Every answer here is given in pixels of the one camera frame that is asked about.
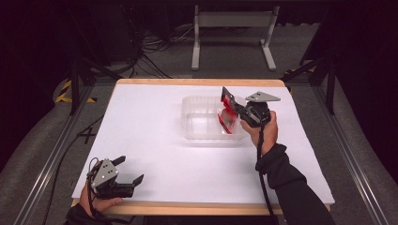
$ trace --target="wooden table edge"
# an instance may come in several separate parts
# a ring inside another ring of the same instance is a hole
[[[79,199],[74,199],[72,206]],[[272,206],[275,215],[282,215],[281,207]],[[264,204],[181,203],[181,202],[123,202],[104,212],[110,215],[136,216],[267,216]]]
[[[119,84],[285,87],[281,80],[260,79],[120,79]]]

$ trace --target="black sleeve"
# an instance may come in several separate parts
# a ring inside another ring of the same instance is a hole
[[[285,150],[284,145],[276,143],[258,160],[255,169],[268,175],[269,187],[275,189],[287,224],[335,224],[305,176],[290,164]]]
[[[98,221],[89,216],[81,205],[76,204],[67,213],[64,225],[112,225],[111,222]]]

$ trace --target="metal frame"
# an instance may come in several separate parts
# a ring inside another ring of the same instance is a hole
[[[87,99],[92,91],[92,86],[87,86],[81,95],[80,102],[84,102]],[[57,165],[60,163],[61,157],[67,149],[66,141],[75,125],[77,119],[79,118],[80,112],[82,111],[84,104],[80,104],[76,112],[71,115],[65,124],[62,132],[56,141],[56,144],[53,148],[52,153],[49,155],[46,164],[44,165],[41,172],[38,174],[38,178],[36,180],[35,185],[33,185],[32,190],[29,193],[25,203],[23,204],[23,208],[18,214],[17,218],[14,221],[15,225],[28,224],[29,219],[32,217],[33,212],[38,205],[38,202],[41,199],[41,196],[47,187],[47,184],[50,182],[50,179],[56,170]]]
[[[380,204],[378,203],[374,193],[372,192],[372,188],[369,184],[368,178],[363,171],[360,164],[357,162],[349,144],[346,140],[342,129],[340,128],[339,123],[336,118],[330,114],[328,105],[325,104],[325,95],[323,94],[321,87],[314,86],[313,87],[314,94],[319,102],[319,105],[322,106],[322,110],[325,116],[328,118],[329,124],[333,129],[333,132],[340,144],[340,150],[343,155],[345,164],[348,167],[348,170],[351,172],[352,178],[357,185],[358,191],[360,192],[360,196],[362,197],[365,205],[371,215],[375,224],[389,224],[386,219],[386,216],[381,209]]]
[[[195,40],[192,54],[192,70],[199,69],[200,38],[199,27],[267,27],[267,36],[260,39],[261,48],[270,70],[275,70],[275,62],[269,50],[269,43],[278,17],[279,7],[274,7],[272,11],[256,12],[200,12],[199,7],[195,6],[194,32]]]

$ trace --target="aluminum rail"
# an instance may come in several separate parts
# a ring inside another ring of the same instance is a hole
[[[86,86],[81,94],[82,99],[88,99],[89,95],[92,91],[92,86]],[[40,200],[47,184],[49,183],[54,170],[58,163],[60,163],[60,159],[62,155],[67,150],[65,148],[65,142],[69,137],[69,134],[79,118],[79,114],[81,113],[84,104],[80,104],[80,106],[76,109],[74,115],[70,116],[65,124],[64,128],[61,131],[61,134],[58,140],[55,143],[52,153],[49,155],[46,164],[44,165],[41,172],[38,174],[38,179],[36,180],[35,185],[33,185],[32,190],[30,191],[29,196],[27,197],[23,208],[21,209],[19,215],[14,221],[14,225],[24,225],[28,224],[29,219],[32,217],[33,212],[35,211],[36,206],[38,205],[38,201]]]
[[[323,113],[327,116],[329,120],[330,126],[333,128],[334,134],[338,139],[338,142],[341,146],[340,150],[343,155],[345,164],[348,167],[348,170],[351,172],[351,175],[354,179],[355,184],[357,185],[358,191],[360,192],[360,196],[365,202],[366,207],[374,221],[375,224],[389,224],[383,210],[381,209],[377,199],[372,192],[372,188],[369,185],[368,178],[360,167],[360,164],[355,159],[355,156],[340,128],[340,125],[336,118],[330,115],[328,107],[325,104],[325,95],[322,92],[319,86],[313,86],[314,94],[318,100],[319,105],[322,106]]]

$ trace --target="person's arm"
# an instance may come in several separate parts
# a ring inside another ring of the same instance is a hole
[[[254,146],[257,146],[259,128],[250,127],[245,121],[241,125],[251,135]],[[268,175],[269,187],[275,189],[287,223],[335,224],[326,206],[307,185],[305,176],[290,164],[285,153],[286,147],[277,144],[277,138],[276,113],[271,112],[271,120],[264,128],[262,157],[255,169]]]
[[[67,221],[64,225],[112,225],[109,221],[94,218],[88,201],[87,183],[85,183],[80,196],[80,202],[68,210]],[[92,201],[94,209],[97,212],[103,212],[114,205],[122,203],[123,199],[102,200],[94,197]]]

